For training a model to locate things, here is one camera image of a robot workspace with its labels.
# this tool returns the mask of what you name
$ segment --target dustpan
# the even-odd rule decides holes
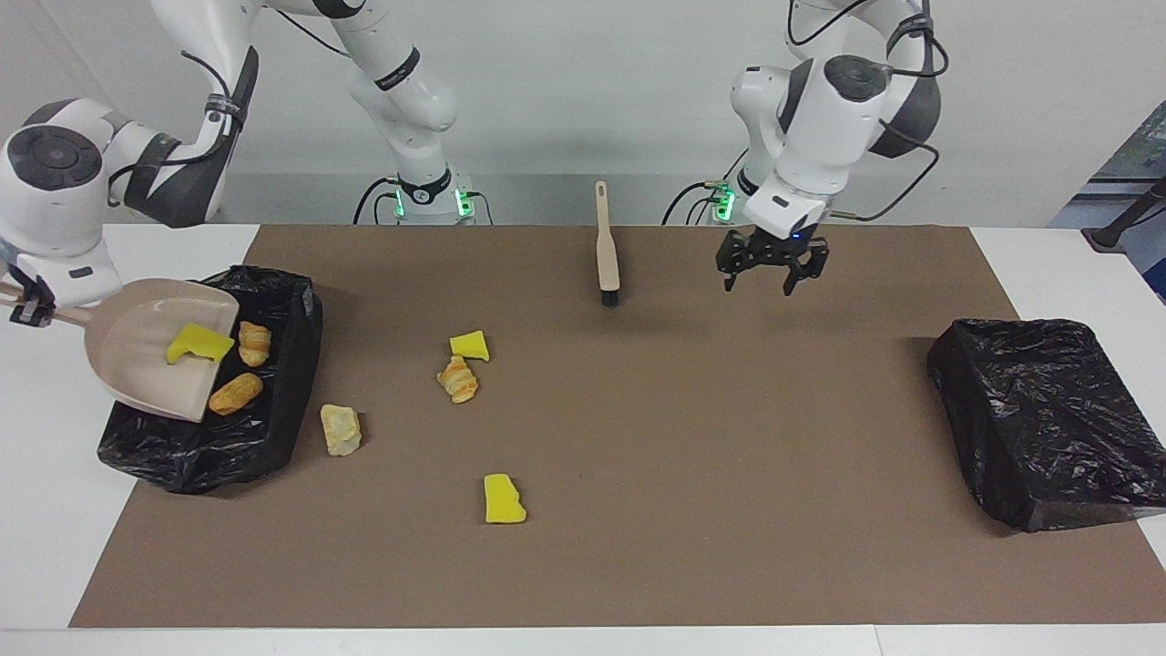
[[[0,304],[22,289],[0,282]],[[183,358],[166,364],[166,350],[187,323],[230,336],[239,301],[205,284],[147,277],[129,282],[89,308],[65,308],[55,318],[85,330],[85,355],[117,401],[160,417],[202,422],[219,364]]]

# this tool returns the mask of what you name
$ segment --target white table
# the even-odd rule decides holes
[[[241,261],[258,227],[110,225],[126,280],[203,277]],[[1159,436],[1166,436],[1166,306],[1121,255],[1076,231],[974,230],[1023,318],[1093,326]],[[65,654],[799,654],[854,656],[1166,654],[1166,625],[1074,627],[745,627],[426,630],[66,629],[133,479],[97,461],[110,398],[76,327],[0,323],[0,655]],[[1142,522],[1166,562],[1166,516]]]

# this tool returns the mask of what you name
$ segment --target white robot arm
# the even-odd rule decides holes
[[[211,84],[198,137],[182,143],[90,99],[34,112],[5,142],[0,162],[0,258],[29,305],[17,308],[14,320],[43,325],[54,308],[121,287],[101,239],[108,205],[125,203],[171,227],[203,223],[218,210],[259,73],[250,29],[264,7],[331,20],[356,63],[351,94],[396,161],[406,211],[419,221],[461,218],[440,137],[457,117],[456,98],[400,37],[388,0],[150,3]]]
[[[881,34],[885,63],[841,54],[855,20]],[[787,295],[822,273],[829,248],[814,231],[854,164],[868,150],[909,153],[939,122],[934,52],[943,51],[933,30],[927,0],[791,0],[786,44],[801,65],[751,66],[732,87],[750,135],[736,183],[758,228],[751,237],[730,231],[718,251],[726,289],[758,264],[791,268]]]

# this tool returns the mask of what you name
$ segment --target brown table mat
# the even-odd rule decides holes
[[[827,227],[822,278],[722,290],[716,228],[264,226],[325,337],[295,458],[182,498],[139,485],[76,627],[1166,621],[1136,524],[1012,535],[975,506],[923,369],[962,316],[1014,317],[965,228]],[[482,327],[478,398],[435,381]],[[366,444],[325,456],[321,403]],[[483,523],[511,474],[526,524]]]

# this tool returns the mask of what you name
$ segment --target sponge piece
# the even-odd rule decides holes
[[[490,350],[486,348],[486,336],[482,331],[475,331],[469,336],[450,338],[449,350],[454,352],[454,355],[490,362]]]
[[[521,524],[526,522],[526,508],[519,503],[518,488],[506,474],[490,474],[484,479],[486,487],[486,523]]]
[[[210,327],[203,327],[197,323],[187,323],[167,347],[166,362],[174,365],[183,354],[188,353],[219,362],[233,346],[234,340],[231,338],[220,336],[211,331]]]

